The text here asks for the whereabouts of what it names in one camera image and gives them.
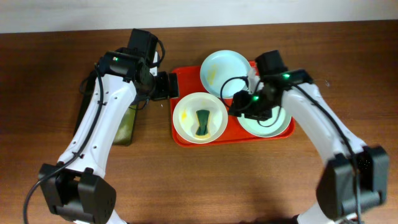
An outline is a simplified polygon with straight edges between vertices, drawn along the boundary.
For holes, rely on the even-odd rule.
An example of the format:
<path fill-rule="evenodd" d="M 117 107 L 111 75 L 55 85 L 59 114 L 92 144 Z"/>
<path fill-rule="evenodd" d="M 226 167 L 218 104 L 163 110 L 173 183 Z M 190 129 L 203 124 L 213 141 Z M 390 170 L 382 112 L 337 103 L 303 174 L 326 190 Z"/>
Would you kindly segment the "pale green plate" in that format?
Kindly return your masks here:
<path fill-rule="evenodd" d="M 285 109 L 276 106 L 273 108 L 271 118 L 265 121 L 238 117 L 238 122 L 248 133 L 260 138 L 272 138 L 282 134 L 289 126 L 292 116 Z"/>

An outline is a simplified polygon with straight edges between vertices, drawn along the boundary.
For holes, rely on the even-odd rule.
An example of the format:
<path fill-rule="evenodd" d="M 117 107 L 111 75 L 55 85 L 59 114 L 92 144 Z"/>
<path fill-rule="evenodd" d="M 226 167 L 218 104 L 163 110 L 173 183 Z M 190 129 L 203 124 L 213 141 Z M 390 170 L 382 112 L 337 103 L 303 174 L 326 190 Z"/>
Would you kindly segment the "light blue plate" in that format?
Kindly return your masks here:
<path fill-rule="evenodd" d="M 239 77 L 246 77 L 251 66 L 241 54 L 232 50 L 219 50 L 207 56 L 200 68 L 200 80 L 208 93 L 220 97 L 221 87 L 230 78 L 223 88 L 223 99 L 231 99 L 241 90 L 246 90 L 245 81 Z"/>

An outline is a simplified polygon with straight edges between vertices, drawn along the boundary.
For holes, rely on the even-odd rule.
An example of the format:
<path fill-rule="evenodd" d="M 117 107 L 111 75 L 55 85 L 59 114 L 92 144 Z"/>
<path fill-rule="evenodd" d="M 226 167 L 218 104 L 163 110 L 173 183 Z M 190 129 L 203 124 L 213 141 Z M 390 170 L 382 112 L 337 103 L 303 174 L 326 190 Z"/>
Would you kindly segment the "yellow green sponge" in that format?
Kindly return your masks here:
<path fill-rule="evenodd" d="M 210 111 L 198 110 L 196 111 L 198 119 L 198 129 L 196 131 L 197 136 L 205 136 L 208 134 L 208 120 L 210 117 Z"/>

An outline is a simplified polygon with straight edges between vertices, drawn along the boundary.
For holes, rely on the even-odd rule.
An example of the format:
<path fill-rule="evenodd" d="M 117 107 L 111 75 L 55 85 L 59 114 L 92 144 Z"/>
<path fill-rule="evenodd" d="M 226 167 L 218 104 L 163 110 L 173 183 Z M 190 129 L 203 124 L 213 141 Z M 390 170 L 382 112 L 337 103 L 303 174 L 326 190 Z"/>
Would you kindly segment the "white plate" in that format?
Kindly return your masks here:
<path fill-rule="evenodd" d="M 196 111 L 208 110 L 208 134 L 197 136 L 198 119 Z M 209 93 L 196 92 L 184 96 L 176 105 L 173 113 L 173 126 L 186 141 L 194 144 L 206 144 L 218 139 L 228 124 L 226 107 L 221 100 Z"/>

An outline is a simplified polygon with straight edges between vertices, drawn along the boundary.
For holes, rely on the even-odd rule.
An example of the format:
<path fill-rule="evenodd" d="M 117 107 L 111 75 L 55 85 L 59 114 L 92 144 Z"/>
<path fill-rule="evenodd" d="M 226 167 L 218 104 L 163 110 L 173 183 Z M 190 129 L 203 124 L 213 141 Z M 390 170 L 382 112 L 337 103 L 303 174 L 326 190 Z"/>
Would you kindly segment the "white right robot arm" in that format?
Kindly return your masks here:
<path fill-rule="evenodd" d="M 266 121 L 275 107 L 300 125 L 325 168 L 316 189 L 316 203 L 292 218 L 273 223 L 361 223 L 361 214 L 387 199 L 389 156 L 381 146 L 368 146 L 327 105 L 304 69 L 289 70 L 278 50 L 255 59 L 257 70 L 244 80 L 248 87 L 234 94 L 228 113 Z"/>

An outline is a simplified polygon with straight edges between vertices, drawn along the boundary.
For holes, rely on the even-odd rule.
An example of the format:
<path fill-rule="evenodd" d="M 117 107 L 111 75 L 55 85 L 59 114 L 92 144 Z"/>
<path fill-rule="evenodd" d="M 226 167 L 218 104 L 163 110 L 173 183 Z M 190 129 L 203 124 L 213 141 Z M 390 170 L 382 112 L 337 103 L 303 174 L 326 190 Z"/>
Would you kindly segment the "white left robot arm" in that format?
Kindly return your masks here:
<path fill-rule="evenodd" d="M 108 51 L 95 63 L 85 115 L 56 165 L 42 165 L 35 185 L 52 214 L 74 223 L 123 223 L 114 209 L 116 190 L 104 180 L 106 164 L 132 105 L 179 96 L 176 74 L 157 71 L 162 46 L 154 34 L 133 29 L 127 47 Z"/>

